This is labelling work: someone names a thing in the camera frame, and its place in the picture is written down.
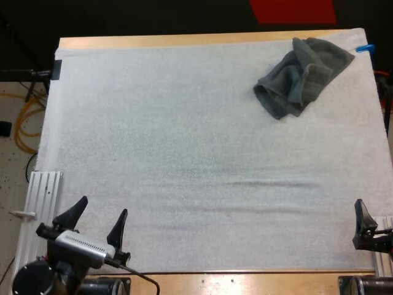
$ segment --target yellow cable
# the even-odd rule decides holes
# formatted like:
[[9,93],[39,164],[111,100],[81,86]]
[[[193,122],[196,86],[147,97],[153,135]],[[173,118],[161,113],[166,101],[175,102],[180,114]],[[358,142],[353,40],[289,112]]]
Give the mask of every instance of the yellow cable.
[[26,97],[23,95],[18,95],[18,94],[13,94],[13,93],[0,93],[0,96],[4,96],[4,97],[13,97],[13,98],[21,98],[22,100],[24,100]]
[[[10,97],[10,98],[21,98],[21,99],[25,99],[25,96],[23,95],[18,95],[18,94],[13,94],[13,93],[0,93],[0,96],[2,97]],[[39,136],[41,133],[37,132],[37,133],[27,133],[25,132],[22,128],[21,125],[22,123],[29,117],[31,117],[34,114],[37,114],[39,112],[42,112],[45,110],[45,106],[39,101],[40,98],[45,97],[45,95],[35,95],[32,93],[32,98],[25,103],[25,105],[22,107],[17,120],[15,121],[15,129],[14,129],[14,141],[15,144],[17,145],[17,147],[19,149],[21,149],[23,152],[27,152],[29,154],[35,154],[37,151],[35,149],[32,149],[31,147],[29,147],[27,144],[25,144],[25,142],[20,138],[20,134],[23,134],[27,137],[37,137]],[[37,104],[39,106],[38,109],[35,109],[33,111],[29,111],[29,109],[34,106],[35,104]]]

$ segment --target blue clip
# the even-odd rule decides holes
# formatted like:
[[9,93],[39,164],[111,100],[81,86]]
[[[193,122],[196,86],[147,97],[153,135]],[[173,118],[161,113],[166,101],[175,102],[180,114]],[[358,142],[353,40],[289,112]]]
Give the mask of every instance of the blue clip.
[[370,55],[373,55],[375,51],[375,45],[369,44],[369,45],[359,46],[358,48],[356,48],[356,52],[363,52],[363,51],[368,51],[370,52]]

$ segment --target gray towel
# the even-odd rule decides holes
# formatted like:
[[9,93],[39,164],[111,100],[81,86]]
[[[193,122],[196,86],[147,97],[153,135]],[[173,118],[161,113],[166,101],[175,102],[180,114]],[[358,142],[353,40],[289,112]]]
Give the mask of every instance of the gray towel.
[[262,106],[276,119],[299,116],[354,59],[325,40],[294,38],[292,45],[293,51],[254,87]]

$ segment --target floor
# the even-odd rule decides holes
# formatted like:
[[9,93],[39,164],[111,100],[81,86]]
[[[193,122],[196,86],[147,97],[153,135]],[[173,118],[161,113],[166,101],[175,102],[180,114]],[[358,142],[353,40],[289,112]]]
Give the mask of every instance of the floor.
[[[44,92],[42,84],[37,84],[35,90]],[[0,82],[0,93],[14,93],[25,96],[27,89],[18,82]],[[25,206],[28,183],[25,178],[26,164],[31,157],[18,149],[14,143],[14,122],[24,105],[24,100],[20,98],[9,98],[0,96],[0,120],[12,122],[11,136],[0,138],[0,237],[2,241],[2,251],[0,252],[0,276],[2,277],[15,256],[18,243],[19,228],[21,220],[11,214],[12,210],[23,210]],[[27,132],[38,132],[42,128],[44,113],[33,115],[22,125]],[[393,156],[393,129],[388,138]],[[37,149],[39,137],[27,138],[26,144]],[[34,170],[34,161],[29,166],[29,171]],[[12,267],[7,272],[4,281],[0,285],[0,294],[6,294],[10,286],[10,274]]]

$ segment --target black background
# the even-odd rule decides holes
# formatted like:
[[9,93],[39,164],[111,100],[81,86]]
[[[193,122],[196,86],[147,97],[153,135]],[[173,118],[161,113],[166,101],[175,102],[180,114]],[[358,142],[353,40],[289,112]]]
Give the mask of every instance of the black background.
[[[334,0],[337,25],[259,25],[248,0],[0,0],[0,69],[51,69],[61,37],[365,28],[375,69],[393,69],[391,0]],[[12,40],[16,32],[38,65]],[[0,81],[6,80],[0,75]]]

